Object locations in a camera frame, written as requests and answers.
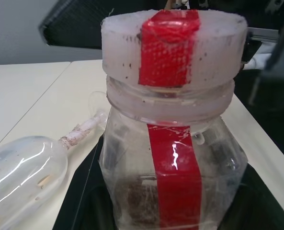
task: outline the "clear plastic container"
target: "clear plastic container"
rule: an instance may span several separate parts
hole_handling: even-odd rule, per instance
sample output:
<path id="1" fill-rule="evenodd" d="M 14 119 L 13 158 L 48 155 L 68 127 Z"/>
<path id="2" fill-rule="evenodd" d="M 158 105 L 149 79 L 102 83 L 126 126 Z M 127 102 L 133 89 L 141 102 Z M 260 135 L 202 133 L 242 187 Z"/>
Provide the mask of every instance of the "clear plastic container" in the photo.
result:
<path id="1" fill-rule="evenodd" d="M 0 230 L 37 210 L 60 186 L 67 148 L 47 137 L 25 137 L 0 147 Z"/>
<path id="2" fill-rule="evenodd" d="M 247 32 L 218 11 L 142 11 L 102 24 L 112 105 L 100 156 L 120 230 L 216 230 L 247 158 L 220 115 Z"/>

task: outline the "black tray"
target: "black tray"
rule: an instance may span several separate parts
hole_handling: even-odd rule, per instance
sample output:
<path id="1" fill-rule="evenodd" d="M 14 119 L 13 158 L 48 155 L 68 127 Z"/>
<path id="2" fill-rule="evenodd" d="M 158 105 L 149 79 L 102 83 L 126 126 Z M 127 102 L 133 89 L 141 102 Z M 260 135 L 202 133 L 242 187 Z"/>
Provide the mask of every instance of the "black tray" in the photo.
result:
<path id="1" fill-rule="evenodd" d="M 98 164 L 102 143 L 76 170 L 53 230 L 117 229 Z M 284 230 L 284 211 L 250 165 L 218 230 Z"/>

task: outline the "bottle neck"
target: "bottle neck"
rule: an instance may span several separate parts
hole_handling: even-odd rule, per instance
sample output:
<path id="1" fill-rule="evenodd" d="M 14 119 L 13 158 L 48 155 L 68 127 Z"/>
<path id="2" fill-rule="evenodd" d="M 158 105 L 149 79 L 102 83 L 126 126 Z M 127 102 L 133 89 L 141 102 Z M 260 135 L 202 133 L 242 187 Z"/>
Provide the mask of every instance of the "bottle neck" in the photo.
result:
<path id="1" fill-rule="evenodd" d="M 131 85 L 107 77 L 110 104 L 125 116 L 152 125 L 198 126 L 220 116 L 229 106 L 234 82 L 205 90 Z"/>

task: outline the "wall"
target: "wall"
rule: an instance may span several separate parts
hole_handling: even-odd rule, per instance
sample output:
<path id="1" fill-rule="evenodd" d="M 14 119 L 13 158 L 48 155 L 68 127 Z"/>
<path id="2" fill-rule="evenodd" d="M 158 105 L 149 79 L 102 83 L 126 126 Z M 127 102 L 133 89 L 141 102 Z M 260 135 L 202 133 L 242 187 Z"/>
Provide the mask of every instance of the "wall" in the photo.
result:
<path id="1" fill-rule="evenodd" d="M 0 64 L 101 59 L 101 50 L 44 44 L 38 26 L 57 0 L 0 0 Z"/>

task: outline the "plastic jar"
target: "plastic jar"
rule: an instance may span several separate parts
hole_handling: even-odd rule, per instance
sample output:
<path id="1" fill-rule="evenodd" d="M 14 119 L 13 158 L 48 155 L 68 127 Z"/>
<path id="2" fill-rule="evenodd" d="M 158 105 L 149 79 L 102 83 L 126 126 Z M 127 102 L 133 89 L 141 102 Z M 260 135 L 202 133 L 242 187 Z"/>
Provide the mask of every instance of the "plastic jar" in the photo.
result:
<path id="1" fill-rule="evenodd" d="M 247 166 L 220 118 L 246 31 L 242 17 L 218 11 L 143 11 L 103 22 L 112 109 L 100 166 L 120 230 L 217 229 Z M 218 56 L 226 59 L 213 62 Z"/>

